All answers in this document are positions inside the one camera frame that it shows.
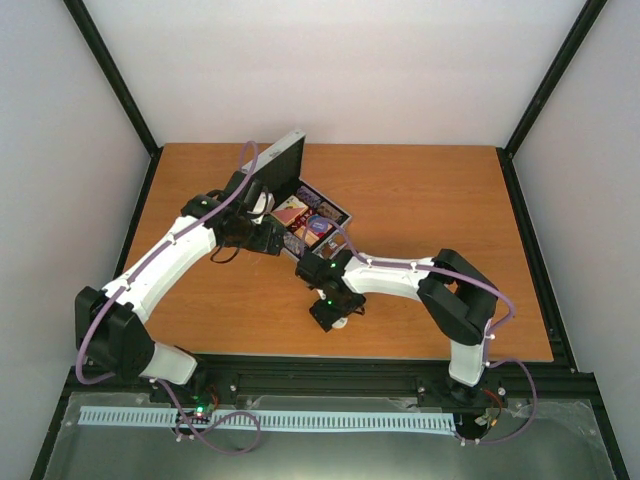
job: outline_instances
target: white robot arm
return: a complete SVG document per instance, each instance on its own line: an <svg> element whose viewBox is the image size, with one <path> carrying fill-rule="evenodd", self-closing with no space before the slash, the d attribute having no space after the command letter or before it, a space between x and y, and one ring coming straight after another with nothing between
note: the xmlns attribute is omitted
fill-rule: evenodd
<svg viewBox="0 0 640 480"><path fill-rule="evenodd" d="M497 298L465 282L455 292L447 288L454 279L431 273L440 267L493 286L480 272L453 250L436 257L402 260L340 252L333 260L306 253L296 275L320 294L310 309L325 330L342 328L348 315L363 314L366 293L398 295L422 302L440 330L451 341L449 375L464 385L475 386L485 367L485 334L495 314Z"/></svg>
<svg viewBox="0 0 640 480"><path fill-rule="evenodd" d="M218 207L225 193L238 184L240 176L244 177L236 173L225 191L214 194L217 198L198 195L189 201L167 234L120 277L101 291L85 287L77 295L76 343L81 354L126 380L147 376L179 385L189 381L196 360L176 347L154 342L144 328L153 309L197 260L216 247L279 255L283 246L282 227L263 222L264 214L273 207L273 195L260 185L256 187L255 181L241 200L189 228ZM114 296L115 302L85 342L83 352L90 325Z"/></svg>

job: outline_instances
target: black cable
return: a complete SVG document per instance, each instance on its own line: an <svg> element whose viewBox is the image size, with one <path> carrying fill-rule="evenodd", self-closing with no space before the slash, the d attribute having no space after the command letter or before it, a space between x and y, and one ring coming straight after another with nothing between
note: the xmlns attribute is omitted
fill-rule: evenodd
<svg viewBox="0 0 640 480"><path fill-rule="evenodd" d="M211 254L211 256L209 257L210 261L212 261L213 263L217 263L218 265L224 265L225 263L229 263L231 260L233 260L238 256L238 253L240 253L240 247L236 247L236 251L233 252L233 255L231 255L226 260L222 260L221 262L218 262L215 260L215 258L218 255L218 253L220 253L220 250L222 250L222 245L218 245L216 249L213 251L213 253Z"/></svg>

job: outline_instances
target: purple cable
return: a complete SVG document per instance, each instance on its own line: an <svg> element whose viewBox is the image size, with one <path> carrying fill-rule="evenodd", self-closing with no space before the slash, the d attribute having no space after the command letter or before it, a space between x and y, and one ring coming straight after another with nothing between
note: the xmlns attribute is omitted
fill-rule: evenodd
<svg viewBox="0 0 640 480"><path fill-rule="evenodd" d="M240 163L242 162L242 159L244 159L244 156L246 155L247 149L249 148L249 146L253 147L253 152L254 152L253 160L251 161L251 166L249 167L249 171L247 172L245 177L242 179L242 182L240 182L240 185L238 185L238 188L236 188L233 191L233 193L231 195L229 195L229 198L227 198L224 202L222 202L220 205L218 205L212 211L210 211L209 213L204 215L202 218L196 220L195 222L187 225L185 228L180 230L178 233L174 234L174 236L173 236L174 240L178 240L180 237L182 237L183 235L186 235L187 233L189 233L194 228L198 227L199 225L202 225L204 222L209 220L214 215L217 215L221 210L223 210L225 207L227 207L240 194L240 192L242 192L244 187L247 186L247 184L249 183L249 180L251 179L251 176L253 175L253 172L254 172L254 170L256 168L256 165L258 163L258 154L259 154L258 144L256 142L249 141L249 142L245 143L242 146L242 151L240 152L240 160L239 160ZM134 282L134 280L138 277L138 275L140 275L142 273L142 271L145 268L147 268L147 266L149 266L149 264L155 258L157 258L158 255L160 255L171 244L172 243L169 240L167 240L166 242L160 244L160 246L158 246L151 253L149 253L147 258L145 258L144 261L141 262L140 265L127 278L127 284L131 285L131 283ZM98 329L98 326L100 325L100 322L104 318L104 316L107 313L107 311L109 310L109 308L111 308L111 306L115 303L115 301L118 299L118 297L120 295L122 295L122 293L125 290L126 290L125 287L120 287L119 289L117 289L114 292L114 294L111 296L111 298L109 298L107 300L107 302L104 304L104 306L100 309L100 311L96 315L96 318L93 320L93 322L89 326L89 329L87 330L87 334L85 335L84 339L82 340L82 344L80 345L80 348L78 349L78 356L76 357L76 377L78 377L78 380L80 381L80 383L83 383L85 385L94 385L94 384L96 384L98 382L101 382L103 380L106 380L107 378L110 378L110 377L114 376L113 373L105 373L105 374L100 375L100 376L95 377L95 378L86 378L82 373L82 361L84 360L84 357L87 354L87 349L89 348L89 342L91 341L91 339L93 338L94 333Z"/></svg>
<svg viewBox="0 0 640 480"><path fill-rule="evenodd" d="M80 349L78 350L78 356L76 357L76 377L78 377L78 380L80 381L80 383L84 383L85 385L94 385L96 383L100 383L103 380L106 380L107 378L111 378L115 375L114 373L108 372L94 378L85 378L84 374L82 373L82 361L84 360L84 356L87 352L87 348L89 347L89 342L91 341L91 338L93 338L93 335L96 333L96 330L98 329L98 325L100 325L100 322L104 318L107 311L112 307L112 305L116 302L116 299L124 291L125 291L125 287L120 287L118 290L116 290L113 296L110 299L108 299L107 303L105 303L104 306L100 309L100 311L98 312L98 315L96 315L95 320L91 322L91 325L89 325L87 334L84 336L84 339L82 340L82 344L80 345Z"/></svg>
<svg viewBox="0 0 640 480"><path fill-rule="evenodd" d="M213 423L211 426L207 427L202 432L199 432L198 429L193 426L193 423L191 423L191 420L189 419L189 416L185 413L184 409L182 408L182 405L180 405L180 402L178 401L178 397L176 397L176 394L173 392L173 390L171 389L169 384L167 382L165 382L164 380L162 380L161 378L159 378L157 380L157 383L162 385L164 387L164 389L167 391L167 394L171 398L171 401L173 402L173 404L178 409L178 412L180 413L180 417L181 417L182 421L189 427L189 430L191 430L193 435L198 440L200 440L202 443L204 443L207 447L209 447L211 450L213 450L215 452L218 452L218 453L222 453L223 455L236 456L236 455L242 455L243 453L250 452L251 450L256 448L258 443L260 443L260 437L262 436L262 430L260 428L260 420L258 420L258 417L256 417L252 413L242 412L242 411L229 413L229 414L219 418L215 423ZM247 417L247 418L249 418L249 420L251 420L255 424L255 426L256 426L256 436L253 439L253 442L251 443L251 445L249 445L246 448L243 448L242 450L224 450L224 449L222 449L220 447L217 447L216 445L214 445L212 443L209 443L209 441L204 436L207 433L209 433L211 430L216 428L218 425L226 422L227 420L229 420L230 418L233 418L233 417Z"/></svg>
<svg viewBox="0 0 640 480"><path fill-rule="evenodd" d="M351 239L349 238L349 235L347 235L347 232L344 231L344 229L338 225L336 222L334 222L333 220L329 219L329 218L325 218L325 217L311 217L309 218L309 220L313 219L313 221L317 221L318 219L320 221L324 221L329 223L330 225L333 225L335 227L335 229L344 237L345 242L347 243L347 246L349 247L349 250L351 250L351 252L353 252L353 256L356 257L358 260L360 260L362 263L369 263L369 260L366 259L365 257L363 257L360 252L358 252L358 250L356 250L355 245L353 244L353 242L351 241ZM307 230L309 229L309 221L307 221L307 224L304 227L304 231L302 233L302 238L300 239L300 244L302 246L302 251L304 252L305 249L305 238L307 237ZM406 263L400 263L400 262L385 262L385 261L380 261L380 260L371 260L371 266L373 267L388 267L388 268L407 268L407 264ZM425 270L427 272L433 272L433 273L439 273L442 275L446 275L448 277L452 277L455 278L457 280L462 280L463 282L467 282L470 283L471 285L474 285L478 288L481 288L487 292L489 292L490 294L494 295L495 297L499 298L500 300L502 300L504 303L507 304L507 307L509 307L509 312L500 320L498 320L497 322L495 322L493 325L491 325L489 327L489 329L487 330L485 336L489 336L491 335L497 328L501 327L502 325L504 325L505 323L507 323L509 320L511 320L515 314L516 314L516 306L513 304L513 302L511 301L511 299L509 299L509 297L507 297L504 293L502 293L501 291L497 290L496 288L492 287L489 284L486 284L484 282L481 282L480 280L476 280L473 277L469 277L468 275L463 275L461 273L458 272L453 272L451 270L447 270L446 268L440 268L440 267L434 267L431 265L416 265L416 269L417 270ZM489 351L489 339L486 339L486 347L485 347L485 361L487 360L486 355L488 354Z"/></svg>
<svg viewBox="0 0 640 480"><path fill-rule="evenodd" d="M517 363L520 366L520 368L522 369L522 371L524 372L524 374L527 376L527 380L529 380L529 386L531 387L531 396L532 396L532 399L533 399L532 408L531 408L531 415L529 415L529 418L527 419L525 424L522 425L515 432L510 433L509 435L507 435L505 437L498 438L497 440L480 440L478 442L478 445L488 445L488 446L490 446L490 445L499 445L501 443L504 443L504 442L507 442L509 440L513 440L516 437L519 437L525 431L527 431L527 429L533 424L533 421L535 420L536 415L538 413L538 392L536 390L536 384L533 382L533 377L531 376L531 372L529 372L529 370L527 369L527 367L525 366L524 363L522 363L517 358L503 358L502 360L499 360L499 361L489 365L489 368L497 368L500 365L503 365L505 363ZM465 441L468 441L468 442L474 442L475 443L475 440L471 440L471 439L468 439L468 438L462 438L460 435L458 435L457 432L456 432L455 436L460 441L465 440Z"/></svg>

